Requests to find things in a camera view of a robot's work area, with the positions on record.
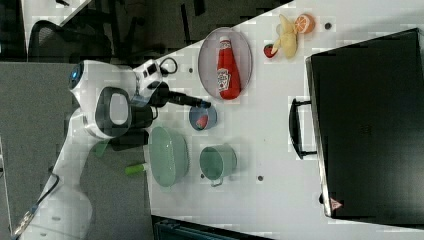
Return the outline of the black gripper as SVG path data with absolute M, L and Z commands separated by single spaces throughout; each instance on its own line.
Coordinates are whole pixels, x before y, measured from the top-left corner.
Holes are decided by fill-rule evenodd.
M 178 97 L 182 96 L 182 93 L 171 91 L 166 82 L 154 81 L 148 85 L 148 89 L 153 91 L 148 104 L 151 107 L 164 107 L 168 102 L 174 103 Z M 184 95 L 181 97 L 181 102 L 184 105 L 188 105 L 196 108 L 210 108 L 211 103 L 200 98 Z

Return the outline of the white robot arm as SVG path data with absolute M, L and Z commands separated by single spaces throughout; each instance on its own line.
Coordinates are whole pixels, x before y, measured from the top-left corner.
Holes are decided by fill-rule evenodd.
M 83 168 L 96 144 L 128 132 L 134 108 L 162 107 L 168 102 L 211 106 L 171 91 L 155 60 L 136 68 L 83 60 L 70 74 L 69 91 L 79 107 L 70 117 L 66 139 L 42 194 L 12 230 L 11 240 L 83 240 L 87 236 L 93 207 L 80 187 Z

